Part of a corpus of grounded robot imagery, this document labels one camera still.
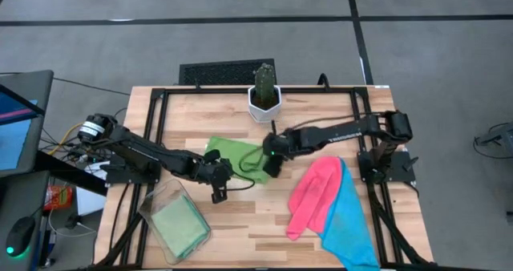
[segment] green towel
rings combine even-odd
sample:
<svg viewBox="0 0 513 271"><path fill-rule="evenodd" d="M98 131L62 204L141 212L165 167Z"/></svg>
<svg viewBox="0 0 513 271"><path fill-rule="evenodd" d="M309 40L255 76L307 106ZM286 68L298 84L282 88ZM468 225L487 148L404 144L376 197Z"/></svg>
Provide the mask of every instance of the green towel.
<svg viewBox="0 0 513 271"><path fill-rule="evenodd" d="M185 258L199 243L207 239L210 231L192 202L183 195L151 215L151 219L177 258Z"/></svg>
<svg viewBox="0 0 513 271"><path fill-rule="evenodd" d="M263 156L262 149L255 151L259 146L254 144L248 144L236 140L229 140L213 136L208 141L208 146L205 152L209 152L213 149L219 150L221 158L230 159L232 163L233 171L242 176L246 176L255 180L257 184L266 184L269 179L269 175L262 170L267 161L267 156ZM251 172L242 172L239 168L239 161L242 157L249 152L253 152L251 155L244 158L242 168L246 170L252 170Z"/></svg>

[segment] potted cactus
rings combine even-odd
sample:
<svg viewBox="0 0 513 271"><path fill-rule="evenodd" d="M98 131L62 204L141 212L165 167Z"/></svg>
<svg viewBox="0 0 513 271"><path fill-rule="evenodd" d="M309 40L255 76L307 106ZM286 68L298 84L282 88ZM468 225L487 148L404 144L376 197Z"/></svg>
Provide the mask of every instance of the potted cactus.
<svg viewBox="0 0 513 271"><path fill-rule="evenodd" d="M275 86L274 67L263 63L255 73L255 86L248 89L249 114L257 123L267 123L280 112L281 90Z"/></svg>

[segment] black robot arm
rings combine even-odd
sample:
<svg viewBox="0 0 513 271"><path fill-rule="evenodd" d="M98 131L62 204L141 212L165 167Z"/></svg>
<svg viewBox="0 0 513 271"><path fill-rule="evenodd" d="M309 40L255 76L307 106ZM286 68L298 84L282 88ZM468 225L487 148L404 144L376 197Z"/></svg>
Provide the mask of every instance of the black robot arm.
<svg viewBox="0 0 513 271"><path fill-rule="evenodd" d="M226 182L233 174L232 165L229 160L220 158L217 150L205 156L186 150L169 150L132 133L117 124L114 117L101 114L89 115L78 137L86 148L114 152L134 172L150 172L151 165L158 163L181 179L210 184L214 204L227 199Z"/></svg>
<svg viewBox="0 0 513 271"><path fill-rule="evenodd" d="M408 115L399 111L369 114L359 120L330 127L287 129L279 135L269 133L262 144L264 154L269 156L265 171L271 176L277 176L284 160L293 160L296 156L321 150L327 144L359 136L381 140L379 146L372 150L371 160L372 165L382 174L386 174L390 168L391 155L397 146L413 138Z"/></svg>

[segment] transparent box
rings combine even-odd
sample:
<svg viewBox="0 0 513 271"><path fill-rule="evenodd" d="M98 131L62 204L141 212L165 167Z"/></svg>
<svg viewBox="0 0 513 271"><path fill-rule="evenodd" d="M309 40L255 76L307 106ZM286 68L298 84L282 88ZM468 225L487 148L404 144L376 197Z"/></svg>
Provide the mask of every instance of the transparent box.
<svg viewBox="0 0 513 271"><path fill-rule="evenodd" d="M210 226L176 179L149 193L139 212L170 265L189 257L210 238Z"/></svg>

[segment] desk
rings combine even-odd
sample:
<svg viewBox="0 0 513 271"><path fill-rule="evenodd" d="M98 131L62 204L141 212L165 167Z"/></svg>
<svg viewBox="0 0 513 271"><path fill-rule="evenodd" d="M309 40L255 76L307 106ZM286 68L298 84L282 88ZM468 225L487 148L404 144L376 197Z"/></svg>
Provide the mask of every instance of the desk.
<svg viewBox="0 0 513 271"><path fill-rule="evenodd" d="M128 104L125 126L143 135L152 87L134 87ZM368 87L372 111L393 110L394 103L389 88ZM211 136L222 136L249 143L261 144L270 131L270 124L257 124L248 114L247 94L170 95L164 123L163 143L167 148L184 148L203 153ZM160 100L157 102L151 139L156 137ZM348 95L343 94L283 94L281 113L277 118L277 130L307 119L351 115ZM332 122L316 123L326 127ZM266 185L257 185L243 192L230 192L228 200L212 204L211 188L182 181L205 219L212 227L212 238L201 249L174 268L256 268L256 267L341 267L339 260L321 248L317 235L306 230L299 240L292 242L285 235L290 220L287 202L289 195L310 164L321 156L341 156L351 171L370 234L374 227L366 186L360 181L356 154L357 140L330 144L309 156L297 157L284 163L278 179L270 179ZM163 171L161 181L172 175ZM247 182L233 179L228 187L242 187ZM124 185L109 188L107 203L95 245L95 259L100 261L108 252L115 210ZM389 184L396 224L403 235L427 260L432 260L429 241L416 193L404 184ZM132 187L125 196L115 229L116 238L127 223ZM389 261L393 261L390 237L384 231ZM138 230L132 237L129 263L135 261L139 239ZM147 237L143 259L144 268L168 268L164 254L151 232Z"/></svg>

